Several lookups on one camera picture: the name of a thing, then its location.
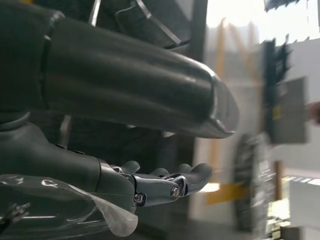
yellow metal bar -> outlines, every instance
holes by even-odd
[[[282,200],[282,178],[284,177],[284,162],[281,160],[275,161],[273,168],[275,172],[275,200]]]
[[[249,22],[249,34],[248,34],[248,40],[248,42],[249,43],[249,51],[251,53],[252,53],[251,49],[254,47],[254,45],[254,25],[252,21]]]
[[[217,54],[214,70],[220,79],[223,79],[223,75],[225,73],[225,22],[225,18],[222,19],[217,31]]]
[[[219,168],[219,158],[220,155],[221,144],[219,139],[211,139],[210,140],[210,165],[215,171]],[[211,179],[211,183],[216,183],[218,181],[217,175],[214,174]]]
[[[242,43],[242,41],[240,39],[239,35],[237,32],[237,29],[233,24],[229,23],[229,29],[231,32],[232,37],[234,40],[234,43],[238,48],[238,53],[241,55],[241,57],[245,60],[246,63],[248,61],[248,55],[247,54],[247,50],[245,46]]]
[[[214,205],[245,198],[249,190],[238,184],[220,184],[218,191],[208,192],[207,204]]]

machine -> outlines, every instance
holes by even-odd
[[[226,138],[238,125],[238,109],[229,89],[211,69],[186,56],[13,0],[0,0],[0,33],[0,206],[4,213],[9,203],[16,204],[8,216],[23,209],[23,218],[27,208],[29,218],[24,219],[33,221],[37,218],[34,213],[49,210],[43,203],[48,201],[63,210],[47,215],[47,223],[37,218],[37,224],[53,226],[54,232],[54,227],[61,227],[56,217],[71,214],[77,204],[70,200],[76,199],[80,206],[97,206],[112,232],[128,235],[134,227],[121,234],[123,228],[118,226],[127,225],[112,227],[101,206],[134,213],[137,207],[170,203],[201,190],[213,174],[205,163],[149,174],[137,173],[140,166],[135,161],[109,165],[51,144],[28,122],[30,110],[201,138]],[[67,219],[81,224],[94,210]],[[6,216],[2,217],[5,226]],[[4,239],[17,238],[9,234]]]

clear plastic cover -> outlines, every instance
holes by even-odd
[[[11,204],[28,214],[9,226],[2,240],[72,239],[110,230],[119,237],[133,233],[138,217],[106,200],[49,177],[0,175],[0,217]]]

white wall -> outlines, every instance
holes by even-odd
[[[288,79],[307,76],[307,101],[320,101],[320,39],[293,43],[291,48],[293,50],[290,55],[292,68]],[[278,147],[274,157],[285,161],[290,169],[320,173],[320,127],[308,123],[308,128],[308,143]]]
[[[320,186],[290,182],[291,225],[303,226],[303,240],[320,239]]]

robotic arm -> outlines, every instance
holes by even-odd
[[[213,170],[137,174],[137,162],[110,166],[49,143],[28,123],[32,109],[202,138],[235,133],[238,110],[210,68],[185,56],[64,17],[0,0],[0,175],[46,176],[123,209],[195,193]]]

